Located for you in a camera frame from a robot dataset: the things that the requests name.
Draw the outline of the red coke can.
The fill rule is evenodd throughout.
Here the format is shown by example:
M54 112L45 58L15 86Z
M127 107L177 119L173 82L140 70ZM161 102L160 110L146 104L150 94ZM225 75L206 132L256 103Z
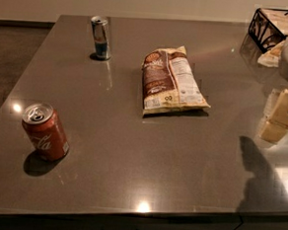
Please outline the red coke can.
M69 150L58 112L46 103L26 107L22 126L36 152L46 161L62 159Z

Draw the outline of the brown chip bag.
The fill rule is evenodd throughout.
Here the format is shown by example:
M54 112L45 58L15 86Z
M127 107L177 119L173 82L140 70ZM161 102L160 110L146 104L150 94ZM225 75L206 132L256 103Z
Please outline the brown chip bag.
M143 60L143 114L210 108L186 58L186 48L163 48Z

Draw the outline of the silver blue energy drink can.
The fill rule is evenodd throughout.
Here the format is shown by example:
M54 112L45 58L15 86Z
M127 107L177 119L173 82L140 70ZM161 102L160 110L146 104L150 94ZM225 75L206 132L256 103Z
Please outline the silver blue energy drink can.
M108 19L105 16L95 16L91 19L95 52L93 58L107 61L110 59Z

